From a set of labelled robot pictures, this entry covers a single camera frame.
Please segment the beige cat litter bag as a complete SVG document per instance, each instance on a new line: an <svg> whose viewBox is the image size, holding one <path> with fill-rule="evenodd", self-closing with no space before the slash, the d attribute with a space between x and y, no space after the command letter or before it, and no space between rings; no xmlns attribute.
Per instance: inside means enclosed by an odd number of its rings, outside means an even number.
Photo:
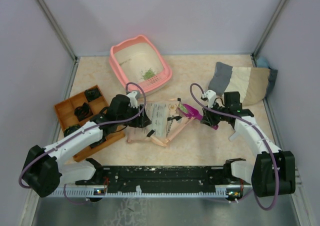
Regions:
<svg viewBox="0 0 320 226"><path fill-rule="evenodd" d="M167 147L195 119L193 115L185 115L187 109L178 99L149 101L144 109L151 124L144 128L128 127L125 132L128 143L152 142Z"/></svg>

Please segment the purple plastic scoop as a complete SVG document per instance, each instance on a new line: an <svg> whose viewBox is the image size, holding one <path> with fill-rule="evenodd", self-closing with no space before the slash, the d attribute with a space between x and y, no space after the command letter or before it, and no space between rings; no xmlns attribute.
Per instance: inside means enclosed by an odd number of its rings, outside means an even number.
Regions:
<svg viewBox="0 0 320 226"><path fill-rule="evenodd" d="M192 107L191 105L180 102L178 104L177 111L181 117L196 119L201 124L207 125L214 130L217 130L219 128L218 123L214 122L214 120L211 118L210 112L207 110L204 110L203 114L201 114L196 108Z"/></svg>

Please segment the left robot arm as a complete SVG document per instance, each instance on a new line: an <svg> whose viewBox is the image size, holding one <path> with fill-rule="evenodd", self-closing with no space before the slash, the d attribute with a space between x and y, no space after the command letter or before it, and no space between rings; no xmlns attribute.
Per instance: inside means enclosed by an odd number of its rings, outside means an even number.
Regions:
<svg viewBox="0 0 320 226"><path fill-rule="evenodd" d="M116 95L106 111L93 116L83 126L60 141L40 147L33 146L27 153L23 169L18 178L22 188L32 189L41 198L49 196L59 186L77 181L90 181L97 185L103 181L104 172L90 159L66 164L72 156L87 146L96 144L110 134L118 132L120 126L145 128L151 124L145 107L138 99L145 94L138 90L126 95Z"/></svg>

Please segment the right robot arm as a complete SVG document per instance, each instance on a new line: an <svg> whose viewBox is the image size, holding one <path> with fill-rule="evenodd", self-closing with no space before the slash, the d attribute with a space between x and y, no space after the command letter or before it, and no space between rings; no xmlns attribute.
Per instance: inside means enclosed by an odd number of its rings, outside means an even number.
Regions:
<svg viewBox="0 0 320 226"><path fill-rule="evenodd" d="M217 102L217 94L208 90L201 96L207 102L202 109L202 123L217 128L220 122L227 122L234 130L229 138L242 136L249 146L254 164L244 159L230 159L228 168L223 171L223 178L229 184L239 179L253 187L254 193L262 198L292 194L296 190L295 157L291 151L283 151L275 145L261 130L254 114L244 109L237 91L227 92L224 103Z"/></svg>

